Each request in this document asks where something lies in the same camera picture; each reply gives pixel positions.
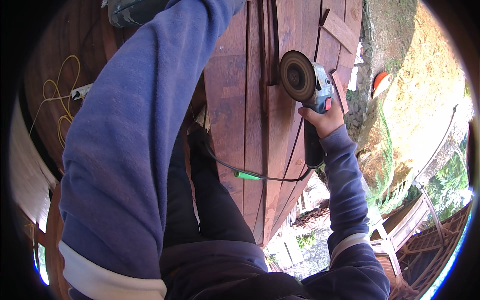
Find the angle grinder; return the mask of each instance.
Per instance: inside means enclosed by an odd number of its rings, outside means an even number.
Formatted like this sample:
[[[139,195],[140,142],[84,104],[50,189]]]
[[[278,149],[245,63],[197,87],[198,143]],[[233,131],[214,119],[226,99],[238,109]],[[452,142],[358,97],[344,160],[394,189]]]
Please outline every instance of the angle grinder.
[[[332,106],[334,88],[322,65],[311,62],[298,51],[287,52],[280,63],[280,78],[287,93],[303,107],[324,114]],[[325,151],[320,145],[317,129],[303,120],[305,133],[305,163],[318,168],[324,161]]]

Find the white cuff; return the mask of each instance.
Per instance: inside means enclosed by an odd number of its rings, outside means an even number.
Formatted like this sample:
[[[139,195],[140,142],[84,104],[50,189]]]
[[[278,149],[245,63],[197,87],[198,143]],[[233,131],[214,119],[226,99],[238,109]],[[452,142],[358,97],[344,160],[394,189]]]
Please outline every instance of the white cuff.
[[[63,241],[59,250],[65,259],[63,276],[77,291],[93,300],[163,300],[167,287],[161,279],[120,275],[87,260]]]
[[[351,246],[359,245],[359,244],[367,244],[370,247],[370,238],[365,233],[355,233],[351,236],[346,237],[343,241],[338,243],[338,245],[333,249],[332,256],[330,257],[330,266],[331,268],[335,262],[335,259],[345,251],[346,249],[350,248]]]

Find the blue sweatshirt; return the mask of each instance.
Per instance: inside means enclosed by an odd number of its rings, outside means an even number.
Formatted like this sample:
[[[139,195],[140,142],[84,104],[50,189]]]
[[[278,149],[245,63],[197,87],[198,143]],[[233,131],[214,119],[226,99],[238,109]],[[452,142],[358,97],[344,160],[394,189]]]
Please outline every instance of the blue sweatshirt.
[[[244,0],[172,0],[114,55],[67,135],[59,249],[73,298],[207,299],[266,272],[253,244],[167,248],[167,173],[196,83]],[[303,283],[315,298],[387,299],[367,233],[367,204],[346,128],[321,140],[331,191],[330,271]]]

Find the yellow cable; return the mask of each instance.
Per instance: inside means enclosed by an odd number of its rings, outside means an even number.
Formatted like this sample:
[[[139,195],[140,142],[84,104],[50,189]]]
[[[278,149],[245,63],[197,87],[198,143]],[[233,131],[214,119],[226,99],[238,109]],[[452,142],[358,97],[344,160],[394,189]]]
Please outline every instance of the yellow cable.
[[[65,65],[65,63],[71,58],[75,59],[78,63],[78,73],[77,73],[77,77],[75,79],[75,82],[73,83],[72,89],[70,90],[69,95],[68,96],[62,96],[60,94],[60,90],[59,90],[59,87],[58,87],[58,84],[59,84],[59,81],[60,81],[60,76],[61,76],[61,71],[63,70],[63,66]],[[64,115],[64,116],[61,116],[58,120],[57,135],[58,135],[58,138],[59,138],[60,145],[62,146],[63,149],[65,149],[65,139],[63,138],[63,136],[61,134],[61,123],[62,123],[63,120],[67,120],[70,124],[73,121],[73,116],[72,116],[72,113],[70,112],[70,99],[72,98],[72,91],[75,89],[75,86],[77,85],[78,78],[80,77],[80,68],[81,68],[80,60],[78,59],[78,57],[76,57],[75,55],[70,55],[61,64],[59,75],[57,77],[57,81],[55,82],[51,79],[48,79],[43,83],[42,94],[43,94],[43,99],[44,100],[42,101],[42,103],[40,103],[40,107],[38,108],[38,111],[36,112],[35,119],[33,120],[32,128],[30,129],[30,132],[28,134],[29,136],[32,133],[33,126],[35,125],[36,119],[38,117],[38,113],[40,112],[40,109],[42,108],[42,105],[45,102],[50,102],[52,100],[60,100],[60,102],[63,106],[63,109],[65,110],[65,112],[67,114]],[[47,98],[47,96],[45,96],[45,86],[47,85],[47,83],[51,83],[55,87],[55,91],[54,91],[52,97],[50,97],[50,98]],[[85,100],[84,96],[80,94],[80,97],[82,98],[82,102],[83,102]],[[66,99],[66,98],[68,99],[67,106],[65,106],[65,103],[63,103],[63,100]]]

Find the grinding disc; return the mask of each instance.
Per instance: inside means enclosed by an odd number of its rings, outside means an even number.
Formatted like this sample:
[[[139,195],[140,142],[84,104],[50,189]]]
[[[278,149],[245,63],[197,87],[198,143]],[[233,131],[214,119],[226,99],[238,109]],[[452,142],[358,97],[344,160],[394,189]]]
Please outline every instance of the grinding disc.
[[[317,80],[312,63],[298,51],[285,53],[280,63],[280,77],[285,90],[296,101],[308,101],[315,93]]]

